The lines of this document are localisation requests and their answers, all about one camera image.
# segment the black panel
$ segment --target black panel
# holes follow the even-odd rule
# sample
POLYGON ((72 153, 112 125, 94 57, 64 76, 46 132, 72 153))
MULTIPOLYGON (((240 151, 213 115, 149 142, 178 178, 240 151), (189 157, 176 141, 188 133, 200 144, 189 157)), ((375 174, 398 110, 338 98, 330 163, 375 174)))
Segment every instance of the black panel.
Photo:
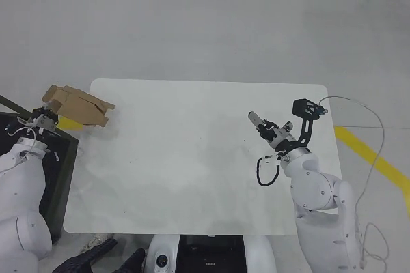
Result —
POLYGON ((241 235, 180 236, 176 273, 247 273, 241 235))

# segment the white robot body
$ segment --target white robot body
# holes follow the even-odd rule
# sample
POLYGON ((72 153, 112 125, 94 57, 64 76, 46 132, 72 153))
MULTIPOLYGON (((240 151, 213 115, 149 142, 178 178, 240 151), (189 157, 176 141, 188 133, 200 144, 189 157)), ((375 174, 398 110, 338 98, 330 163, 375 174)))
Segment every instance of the white robot body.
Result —
POLYGON ((244 235, 248 272, 276 273, 275 255, 269 239, 264 235, 244 235))
POLYGON ((178 245, 180 235, 155 235, 146 255, 144 273, 172 273, 176 271, 176 258, 178 257, 178 245), (163 267, 156 263, 158 257, 165 255, 167 264, 163 267))
POLYGON ((306 148, 283 162, 291 193, 299 244, 313 273, 361 272, 351 185, 318 172, 318 158, 306 148), (338 214, 319 212, 338 208, 338 214))
POLYGON ((46 145, 20 138, 12 149, 0 156, 0 268, 26 268, 34 271, 33 257, 38 260, 52 248, 49 228, 39 214, 45 189, 42 159, 46 145))

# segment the wire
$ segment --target wire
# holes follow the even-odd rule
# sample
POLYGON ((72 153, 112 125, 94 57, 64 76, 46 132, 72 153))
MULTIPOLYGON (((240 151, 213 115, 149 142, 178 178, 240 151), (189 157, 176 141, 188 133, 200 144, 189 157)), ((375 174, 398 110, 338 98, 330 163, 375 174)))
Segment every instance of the wire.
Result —
MULTIPOLYGON (((378 116, 378 114, 375 113, 371 108, 369 108, 369 106, 365 105, 364 103, 359 102, 358 100, 354 100, 354 99, 352 99, 352 98, 345 98, 345 97, 342 97, 342 96, 327 96, 327 97, 324 97, 322 100, 319 101, 319 105, 322 103, 323 100, 326 100, 327 98, 342 98, 342 99, 348 100, 348 101, 350 101, 350 102, 354 102, 355 104, 358 104, 358 105, 360 105, 360 106, 362 106, 362 107, 368 109, 370 112, 372 112, 372 113, 377 117, 377 119, 378 119, 378 121, 379 121, 379 123, 380 123, 380 125, 381 125, 381 129, 383 130, 383 139, 382 139, 382 141, 381 141, 380 149, 378 150, 377 155, 375 156, 374 162, 372 163, 372 166, 370 167, 369 174, 368 174, 368 178, 366 179, 366 183, 364 184, 364 189, 363 189, 363 191, 361 192, 360 196, 358 197, 357 202, 355 202, 355 209, 354 209, 354 213, 355 213, 355 229, 356 229, 356 231, 359 233, 359 226, 358 226, 358 222, 359 222, 358 218, 359 218, 359 217, 358 217, 357 207, 358 207, 358 205, 359 205, 359 202, 360 202, 361 198, 363 197, 364 193, 366 192, 366 189, 368 188, 370 176, 372 175, 372 171, 373 171, 374 168, 375 168, 375 164, 377 163, 377 160, 378 160, 378 158, 379 158, 379 156, 380 156, 380 154, 381 154, 381 151, 383 150, 384 140, 385 140, 385 128, 384 128, 384 124, 383 124, 383 122, 381 121, 381 118, 378 116)), ((389 247, 389 244, 387 243, 387 240, 386 240, 384 234, 381 232, 381 230, 380 230, 375 224, 369 222, 369 223, 366 225, 366 228, 364 229, 363 242, 361 242, 361 238, 360 238, 360 237, 358 238, 358 240, 359 240, 359 243, 360 243, 360 246, 361 246, 361 261, 360 261, 361 264, 363 265, 363 264, 365 263, 365 257, 371 257, 371 258, 373 258, 373 259, 376 259, 377 261, 382 261, 382 262, 384 263, 384 267, 385 267, 385 268, 384 268, 384 273, 386 273, 386 272, 387 272, 387 262, 386 262, 386 260, 387 260, 387 259, 389 258, 389 256, 390 256, 390 247, 389 247), (368 227, 369 227, 369 226, 373 226, 375 229, 377 229, 377 231, 380 233, 381 237, 383 238, 383 240, 384 240, 384 242, 385 242, 385 245, 386 245, 386 248, 387 248, 387 254, 386 254, 385 257, 381 257, 381 256, 379 256, 379 255, 370 253, 370 252, 365 248, 366 236, 367 236, 367 233, 368 233, 368 227)))
POLYGON ((260 162, 263 159, 267 159, 267 158, 272 158, 274 156, 276 156, 277 154, 273 154, 270 156, 263 156, 262 158, 259 158, 257 161, 257 181, 259 183, 260 186, 266 187, 266 186, 270 186, 271 184, 273 184, 273 182, 275 182, 275 180, 278 178, 279 175, 279 165, 276 165, 276 174, 275 177, 272 179, 272 181, 270 181, 269 183, 262 183, 261 179, 260 179, 260 162))
POLYGON ((32 143, 32 146, 30 147, 29 151, 27 151, 27 153, 26 153, 24 156, 22 156, 22 157, 20 158, 20 160, 19 160, 14 166, 12 166, 12 167, 10 167, 10 168, 8 168, 8 169, 4 169, 4 170, 0 171, 0 174, 4 173, 5 171, 9 171, 9 170, 11 170, 11 169, 17 167, 19 164, 23 163, 24 158, 32 151, 33 147, 35 146, 36 133, 35 133, 35 131, 34 131, 32 128, 30 128, 30 127, 27 127, 27 126, 21 127, 21 128, 19 128, 18 130, 16 130, 16 131, 15 131, 14 133, 12 133, 12 134, 8 133, 8 136, 12 137, 12 136, 14 136, 17 132, 20 132, 21 130, 24 130, 24 129, 30 130, 30 131, 32 132, 32 134, 33 134, 33 143, 32 143))

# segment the yellow tape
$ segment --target yellow tape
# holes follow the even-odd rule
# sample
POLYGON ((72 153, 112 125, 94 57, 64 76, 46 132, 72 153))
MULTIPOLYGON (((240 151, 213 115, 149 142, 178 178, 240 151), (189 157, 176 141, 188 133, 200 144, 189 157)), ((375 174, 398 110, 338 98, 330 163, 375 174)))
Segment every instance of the yellow tape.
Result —
POLYGON ((59 117, 57 127, 61 130, 82 130, 83 125, 66 117, 59 117))
MULTIPOLYGON (((359 154, 369 164, 374 162, 377 153, 363 141, 359 140, 352 132, 340 126, 335 126, 334 130, 336 132, 336 137, 350 147, 355 153, 359 154)), ((382 157, 378 158, 375 168, 402 190, 402 195, 410 219, 410 179, 382 157)))

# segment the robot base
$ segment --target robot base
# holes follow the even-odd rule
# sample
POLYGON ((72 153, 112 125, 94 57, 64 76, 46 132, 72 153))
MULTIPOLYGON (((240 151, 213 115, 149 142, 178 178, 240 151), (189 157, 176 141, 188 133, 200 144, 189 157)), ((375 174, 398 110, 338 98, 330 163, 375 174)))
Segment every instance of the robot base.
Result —
POLYGON ((144 272, 276 273, 276 264, 263 235, 155 235, 144 272))

